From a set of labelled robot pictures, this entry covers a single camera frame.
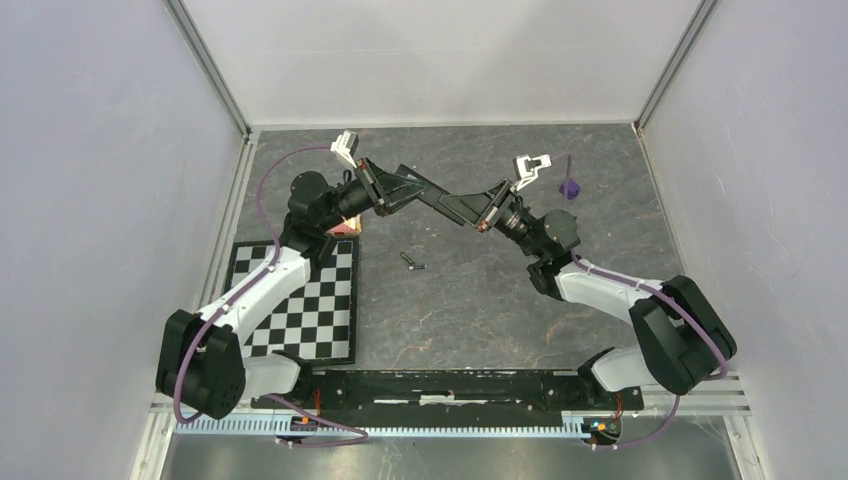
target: black and white checkerboard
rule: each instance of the black and white checkerboard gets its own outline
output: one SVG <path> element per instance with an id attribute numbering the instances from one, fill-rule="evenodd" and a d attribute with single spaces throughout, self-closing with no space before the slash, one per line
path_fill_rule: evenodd
<path id="1" fill-rule="evenodd" d="M 230 255 L 226 288 L 240 282 L 274 248 L 271 241 L 237 242 Z M 354 362 L 359 238 L 340 239 L 317 278 L 283 300 L 242 347 L 245 357 L 282 350 L 315 365 Z"/>

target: gray table surface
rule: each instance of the gray table surface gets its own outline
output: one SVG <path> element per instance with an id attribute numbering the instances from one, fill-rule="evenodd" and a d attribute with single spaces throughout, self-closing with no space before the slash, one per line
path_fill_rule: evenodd
<path id="1" fill-rule="evenodd" d="M 658 420 L 625 419 L 625 439 L 653 431 Z M 289 450 L 269 437 L 175 435 L 162 474 L 167 480 L 452 480 L 741 478 L 723 420 L 677 418 L 638 448 L 592 452 L 570 439 L 374 438 L 368 443 Z"/>
<path id="2" fill-rule="evenodd" d="M 338 130 L 264 132 L 239 218 L 237 241 L 268 238 L 256 213 L 262 174 L 284 153 L 329 144 Z M 512 158 L 564 152 L 582 185 L 569 210 L 579 252 L 600 266 L 645 278 L 680 272 L 650 172 L 628 125 L 394 128 L 360 131 L 357 154 L 386 170 L 416 168 L 451 193 L 488 189 L 514 175 Z M 536 215 L 562 206 L 565 162 L 522 190 Z M 283 162 L 266 182 L 263 205 L 282 228 L 292 178 L 315 170 L 341 181 L 327 152 Z M 461 228 L 423 204 L 395 215 L 364 215 L 356 365 L 352 368 L 573 368 L 609 346 L 635 344 L 632 328 L 581 305 L 538 294 L 532 260 L 498 232 Z M 405 251 L 426 270 L 410 272 Z"/>

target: granite surface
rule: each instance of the granite surface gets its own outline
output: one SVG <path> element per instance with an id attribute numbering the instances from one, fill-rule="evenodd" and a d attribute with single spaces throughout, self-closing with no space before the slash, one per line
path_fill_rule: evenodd
<path id="1" fill-rule="evenodd" d="M 329 144 L 338 130 L 264 132 L 259 138 L 237 241 L 268 234 L 256 213 L 256 187 L 286 152 Z M 648 166 L 629 125 L 533 125 L 360 130 L 358 156 L 388 171 L 414 167 L 451 193 L 488 189 L 514 175 L 521 154 L 574 157 L 580 195 L 578 251 L 594 263 L 645 278 L 680 273 Z M 562 206 L 565 162 L 522 190 L 536 215 Z M 282 228 L 292 178 L 315 170 L 337 183 L 328 152 L 292 157 L 265 184 L 263 205 Z M 459 227 L 419 203 L 386 218 L 364 215 L 357 360 L 353 368 L 573 368 L 609 346 L 636 343 L 632 328 L 604 313 L 538 294 L 524 257 L 496 231 Z M 409 271 L 399 253 L 426 270 Z"/>

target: robotic arm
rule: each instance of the robotic arm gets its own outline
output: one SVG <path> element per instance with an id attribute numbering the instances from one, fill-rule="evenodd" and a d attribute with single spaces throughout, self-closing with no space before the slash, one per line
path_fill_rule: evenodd
<path id="1" fill-rule="evenodd" d="M 596 275 L 594 265 L 572 255 L 580 244 L 573 215 L 553 210 L 536 218 L 530 213 L 517 192 L 550 166 L 547 155 L 515 158 L 516 183 L 503 180 L 484 192 L 452 195 L 405 165 L 389 173 L 367 158 L 354 160 L 357 144 L 356 134 L 345 131 L 330 148 L 345 168 L 353 169 L 352 181 L 330 186 L 311 171 L 292 181 L 279 251 L 215 302 L 194 314 L 178 310 L 168 319 L 157 390 L 174 396 L 180 365 L 192 340 L 206 328 L 200 348 L 191 352 L 181 385 L 182 403 L 219 419 L 242 399 L 292 391 L 307 364 L 282 353 L 243 359 L 240 347 L 282 298 L 318 271 L 335 246 L 327 230 L 368 209 L 386 216 L 414 200 L 459 225 L 503 233 L 525 255 L 537 259 L 527 270 L 540 293 L 588 305 L 633 326 L 638 346 L 605 350 L 578 370 L 599 392 L 659 383 L 683 395 L 718 367 L 715 355 L 692 328 L 675 325 L 673 320 L 679 317 L 644 286 L 661 290 L 683 307 L 725 359 L 736 353 L 733 338 L 692 280 L 677 276 L 660 282 L 619 275 L 633 285 L 626 286 Z M 205 325 L 210 321 L 215 324 Z"/>

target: white wall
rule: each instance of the white wall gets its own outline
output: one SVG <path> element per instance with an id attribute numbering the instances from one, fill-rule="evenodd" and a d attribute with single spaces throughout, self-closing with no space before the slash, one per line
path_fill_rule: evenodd
<path id="1" fill-rule="evenodd" d="M 647 128 L 777 478 L 844 478 L 848 4 L 721 2 Z"/>
<path id="2" fill-rule="evenodd" d="M 698 0 L 184 0 L 254 125 L 629 121 Z"/>
<path id="3" fill-rule="evenodd" d="M 0 478 L 120 479 L 240 140 L 159 1 L 0 7 Z"/>

